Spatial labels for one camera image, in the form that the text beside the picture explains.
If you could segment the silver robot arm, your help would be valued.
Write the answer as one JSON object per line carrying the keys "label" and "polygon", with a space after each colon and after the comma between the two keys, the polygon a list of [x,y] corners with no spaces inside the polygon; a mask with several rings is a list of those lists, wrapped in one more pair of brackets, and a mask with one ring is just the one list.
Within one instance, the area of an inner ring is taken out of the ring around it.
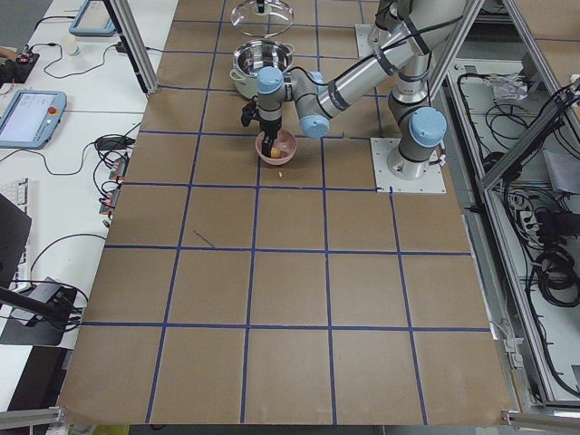
{"label": "silver robot arm", "polygon": [[298,68],[287,72],[262,68],[256,96],[242,111],[242,125],[258,121],[260,150],[270,156],[282,129],[284,102],[294,103],[305,136],[322,138],[332,118],[388,77],[397,76],[389,107],[401,140],[389,154],[388,166],[400,179],[420,178],[447,130],[445,117],[428,104],[430,54],[462,22],[465,8],[463,1],[380,2],[374,28],[381,32],[382,42],[369,55],[329,82]]}

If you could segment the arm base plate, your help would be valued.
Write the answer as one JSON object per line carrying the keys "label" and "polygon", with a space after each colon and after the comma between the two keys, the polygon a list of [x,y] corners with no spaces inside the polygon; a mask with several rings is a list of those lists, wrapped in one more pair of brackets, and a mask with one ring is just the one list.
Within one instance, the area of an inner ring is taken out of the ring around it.
{"label": "arm base plate", "polygon": [[376,38],[373,36],[374,29],[374,24],[356,24],[354,26],[357,50],[360,57],[376,45]]}
{"label": "arm base plate", "polygon": [[399,150],[399,138],[371,138],[372,164],[379,193],[444,195],[447,193],[436,149],[428,160],[411,162]]}

